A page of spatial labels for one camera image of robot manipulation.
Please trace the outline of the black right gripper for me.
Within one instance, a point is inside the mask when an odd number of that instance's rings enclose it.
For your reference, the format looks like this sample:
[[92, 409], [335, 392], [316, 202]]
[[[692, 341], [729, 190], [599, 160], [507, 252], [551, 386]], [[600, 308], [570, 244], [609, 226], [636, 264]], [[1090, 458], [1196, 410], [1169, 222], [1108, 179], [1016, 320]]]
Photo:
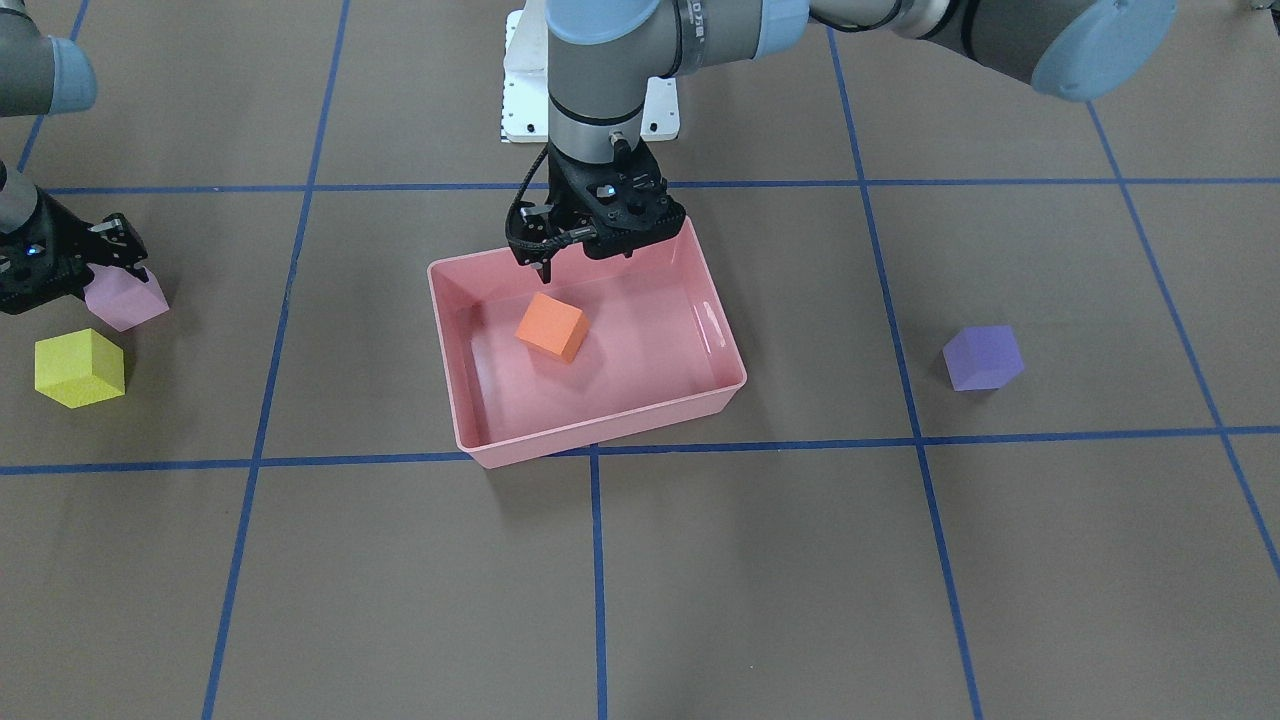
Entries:
[[51, 301], [84, 300], [88, 264], [147, 275], [148, 252], [124, 214], [92, 224], [56, 199], [41, 196], [20, 228], [3, 234], [1, 311], [19, 315]]

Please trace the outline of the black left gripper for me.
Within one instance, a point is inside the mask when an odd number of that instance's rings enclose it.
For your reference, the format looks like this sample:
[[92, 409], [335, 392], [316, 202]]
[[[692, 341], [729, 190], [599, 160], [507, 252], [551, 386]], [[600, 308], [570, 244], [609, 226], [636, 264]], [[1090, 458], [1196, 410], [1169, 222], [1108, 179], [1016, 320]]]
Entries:
[[631, 258], [677, 236], [686, 208], [669, 193], [643, 141], [620, 141], [613, 158], [590, 164], [545, 143], [506, 215], [506, 241], [517, 264], [553, 279], [553, 258], [575, 245], [591, 260]]

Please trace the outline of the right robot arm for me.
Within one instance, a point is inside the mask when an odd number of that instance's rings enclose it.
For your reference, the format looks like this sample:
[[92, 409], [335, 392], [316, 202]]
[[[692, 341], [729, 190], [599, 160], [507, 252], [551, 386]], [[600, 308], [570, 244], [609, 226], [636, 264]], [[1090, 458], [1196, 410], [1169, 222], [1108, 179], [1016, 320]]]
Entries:
[[[46, 117], [91, 109], [97, 81], [72, 40], [42, 35], [23, 1], [1, 4], [1, 114]], [[20, 315], [84, 299], [96, 266], [147, 281], [148, 254], [122, 213], [90, 223], [14, 167], [1, 164], [1, 310]]]

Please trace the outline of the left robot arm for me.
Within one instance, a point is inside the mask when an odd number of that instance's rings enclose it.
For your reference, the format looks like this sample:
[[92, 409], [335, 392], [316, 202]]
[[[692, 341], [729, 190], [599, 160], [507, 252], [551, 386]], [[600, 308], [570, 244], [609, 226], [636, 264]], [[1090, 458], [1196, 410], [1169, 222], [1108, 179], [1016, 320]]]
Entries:
[[549, 1], [544, 202], [517, 193], [506, 240], [550, 283], [557, 254], [631, 256], [686, 222], [643, 140], [650, 79], [759, 60], [808, 26], [892, 32], [945, 47], [1036, 92], [1089, 102], [1129, 81], [1169, 35], [1174, 1]]

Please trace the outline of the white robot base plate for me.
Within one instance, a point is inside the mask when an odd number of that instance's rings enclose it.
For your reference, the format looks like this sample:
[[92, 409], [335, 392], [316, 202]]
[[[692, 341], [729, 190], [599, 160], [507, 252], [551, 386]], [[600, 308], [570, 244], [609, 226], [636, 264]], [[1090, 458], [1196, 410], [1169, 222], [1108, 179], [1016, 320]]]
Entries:
[[632, 67], [577, 47], [570, 59], [554, 59], [558, 47], [547, 23], [544, 1], [529, 1], [507, 15], [503, 56], [500, 141], [544, 143], [549, 138], [552, 100], [570, 115], [635, 120], [649, 143], [673, 141], [682, 129], [675, 79], [640, 77]]

